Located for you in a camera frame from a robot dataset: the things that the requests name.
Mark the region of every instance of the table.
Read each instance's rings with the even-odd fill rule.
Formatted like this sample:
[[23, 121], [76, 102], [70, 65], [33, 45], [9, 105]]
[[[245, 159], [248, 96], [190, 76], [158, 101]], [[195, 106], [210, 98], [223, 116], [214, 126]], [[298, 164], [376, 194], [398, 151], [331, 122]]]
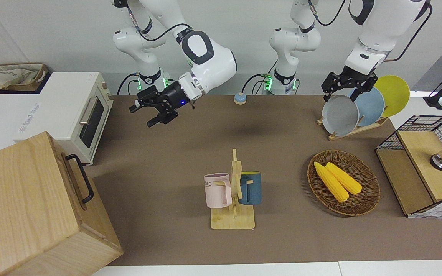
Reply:
[[[149, 129], [152, 108], [131, 115], [133, 96], [116, 96], [95, 178], [124, 255], [112, 265], [239, 264], [442, 259], [442, 220], [405, 218], [374, 149], [391, 123], [328, 141], [316, 120], [321, 96], [204, 96], [168, 125]], [[229, 172], [237, 148], [244, 170], [262, 172], [263, 203], [254, 230], [212, 230], [203, 175]], [[311, 157], [340, 149], [377, 176], [381, 200], [361, 217], [342, 218], [314, 200]]]

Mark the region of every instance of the blue mug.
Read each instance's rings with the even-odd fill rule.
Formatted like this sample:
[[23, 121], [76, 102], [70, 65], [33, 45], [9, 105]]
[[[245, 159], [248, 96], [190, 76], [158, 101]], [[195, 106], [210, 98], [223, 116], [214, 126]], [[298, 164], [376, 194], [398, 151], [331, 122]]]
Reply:
[[242, 171], [240, 178], [242, 188], [242, 199], [238, 199], [240, 204], [258, 205], [262, 203], [262, 177], [260, 171]]

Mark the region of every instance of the oven window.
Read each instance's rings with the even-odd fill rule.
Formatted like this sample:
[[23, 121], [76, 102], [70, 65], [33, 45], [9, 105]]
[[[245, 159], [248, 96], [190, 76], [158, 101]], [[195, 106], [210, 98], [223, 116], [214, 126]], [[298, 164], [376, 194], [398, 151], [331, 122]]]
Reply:
[[100, 102], [100, 100], [98, 100], [95, 109], [93, 109], [93, 112], [91, 113], [90, 121], [88, 122], [88, 124], [84, 125], [83, 128], [81, 129], [79, 138], [81, 139], [81, 141], [83, 141], [84, 145], [86, 145], [87, 148], [91, 147], [91, 142], [95, 137], [95, 133], [98, 129], [98, 124], [100, 124], [100, 119], [102, 118], [103, 110], [104, 110], [103, 105]]

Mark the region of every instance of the white toaster oven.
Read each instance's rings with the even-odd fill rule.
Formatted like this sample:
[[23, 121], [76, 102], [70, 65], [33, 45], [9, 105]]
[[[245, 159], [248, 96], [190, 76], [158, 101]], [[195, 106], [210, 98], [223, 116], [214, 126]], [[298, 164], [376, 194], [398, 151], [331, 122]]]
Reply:
[[13, 140], [47, 131], [67, 153], [91, 164], [112, 107], [111, 97], [99, 72], [54, 72]]

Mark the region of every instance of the box handle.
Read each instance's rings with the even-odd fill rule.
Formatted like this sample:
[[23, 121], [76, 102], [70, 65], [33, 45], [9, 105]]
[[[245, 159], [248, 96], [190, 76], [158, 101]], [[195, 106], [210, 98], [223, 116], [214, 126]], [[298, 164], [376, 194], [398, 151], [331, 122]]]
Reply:
[[88, 180], [88, 177], [86, 176], [86, 173], [84, 172], [84, 168], [83, 168], [83, 165], [81, 164], [81, 161], [79, 160], [79, 157], [76, 154], [71, 154], [71, 155], [66, 156], [65, 159], [67, 161], [69, 161], [71, 159], [75, 159], [76, 162], [78, 163], [79, 170], [81, 171], [81, 174], [83, 175], [84, 183], [86, 183], [86, 187], [88, 188], [88, 192], [89, 192], [88, 196], [85, 197], [84, 199], [82, 199], [81, 202], [88, 203], [91, 199], [93, 199], [93, 196], [95, 195], [95, 193], [93, 192], [93, 188], [91, 187], [90, 180]]

